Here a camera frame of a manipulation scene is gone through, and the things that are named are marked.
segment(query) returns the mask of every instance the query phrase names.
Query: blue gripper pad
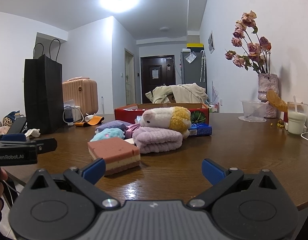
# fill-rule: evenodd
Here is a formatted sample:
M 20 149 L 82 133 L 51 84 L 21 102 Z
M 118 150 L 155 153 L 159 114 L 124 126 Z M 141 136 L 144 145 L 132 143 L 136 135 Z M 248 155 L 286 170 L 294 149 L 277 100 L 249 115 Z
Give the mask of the blue gripper pad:
M 82 170 L 82 177 L 86 179 L 88 182 L 92 183 L 93 185 L 99 181 L 101 177 L 104 176 L 106 171 L 106 164 L 103 159 L 96 159 L 88 166 L 84 167 Z
M 224 171 L 207 160 L 203 160 L 201 164 L 201 172 L 212 185 L 215 185 L 222 179 L 226 178 L 226 173 Z
M 24 133 L 12 133 L 2 135 L 1 141 L 26 142 L 27 138 Z

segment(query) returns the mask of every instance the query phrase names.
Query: suitcase handle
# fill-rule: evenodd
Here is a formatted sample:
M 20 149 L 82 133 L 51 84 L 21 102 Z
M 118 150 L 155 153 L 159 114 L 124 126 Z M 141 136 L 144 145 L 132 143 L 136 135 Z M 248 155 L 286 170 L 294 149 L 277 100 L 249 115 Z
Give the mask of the suitcase handle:
M 35 44 L 35 46 L 34 46 L 34 49 L 33 49 L 33 59 L 34 59 L 35 47 L 36 47 L 36 45 L 38 45 L 38 44 L 41 44 L 41 45 L 42 45 L 42 47 L 43 47 L 43 50 L 42 50 L 42 55 L 41 55 L 41 56 L 43 56 L 43 53 L 44 53 L 44 46 L 43 46 L 43 44 L 42 44 L 42 43 L 36 43 L 36 44 Z
M 78 79 L 90 79 L 90 78 L 76 77 L 76 78 L 71 78 L 71 79 L 69 79 L 69 80 L 66 80 L 66 82 L 68 82 L 68 81 L 73 81 L 73 80 L 78 80 Z
M 52 45 L 52 42 L 53 42 L 53 41 L 58 41 L 58 42 L 60 43 L 60 46 L 59 46 L 59 48 L 58 48 L 58 52 L 57 52 L 57 55 L 56 55 L 56 59 L 55 59 L 55 61 L 57 61 L 58 53 L 60 52 L 60 48 L 61 48 L 61 42 L 60 42 L 59 39 L 54 39 L 54 40 L 51 41 L 51 43 L 50 43 L 50 48 L 49 48 L 50 59 L 52 59 L 52 58 L 51 58 L 51 45 Z

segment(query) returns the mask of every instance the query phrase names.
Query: white drink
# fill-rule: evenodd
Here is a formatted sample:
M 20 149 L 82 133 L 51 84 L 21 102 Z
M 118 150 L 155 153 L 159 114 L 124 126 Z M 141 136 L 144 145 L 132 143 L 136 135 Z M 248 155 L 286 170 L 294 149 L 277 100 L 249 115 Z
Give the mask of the white drink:
M 302 134 L 306 119 L 306 114 L 288 111 L 288 132 L 293 134 Z

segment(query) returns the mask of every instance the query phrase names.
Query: glass cup with milky drink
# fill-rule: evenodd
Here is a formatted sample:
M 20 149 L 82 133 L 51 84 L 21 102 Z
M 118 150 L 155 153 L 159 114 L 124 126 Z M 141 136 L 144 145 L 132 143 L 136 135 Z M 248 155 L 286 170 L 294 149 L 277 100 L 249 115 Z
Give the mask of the glass cup with milky drink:
M 288 132 L 293 134 L 302 134 L 307 120 L 307 104 L 288 102 Z

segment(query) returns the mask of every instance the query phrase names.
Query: fluffy turquoise plush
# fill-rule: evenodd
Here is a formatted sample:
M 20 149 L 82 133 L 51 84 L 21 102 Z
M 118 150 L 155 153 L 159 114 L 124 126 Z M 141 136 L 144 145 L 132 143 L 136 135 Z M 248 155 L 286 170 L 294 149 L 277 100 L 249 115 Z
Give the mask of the fluffy turquoise plush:
M 94 135 L 90 142 L 109 139 L 113 137 L 119 137 L 121 139 L 125 138 L 124 132 L 120 128 L 106 128 L 100 133 Z

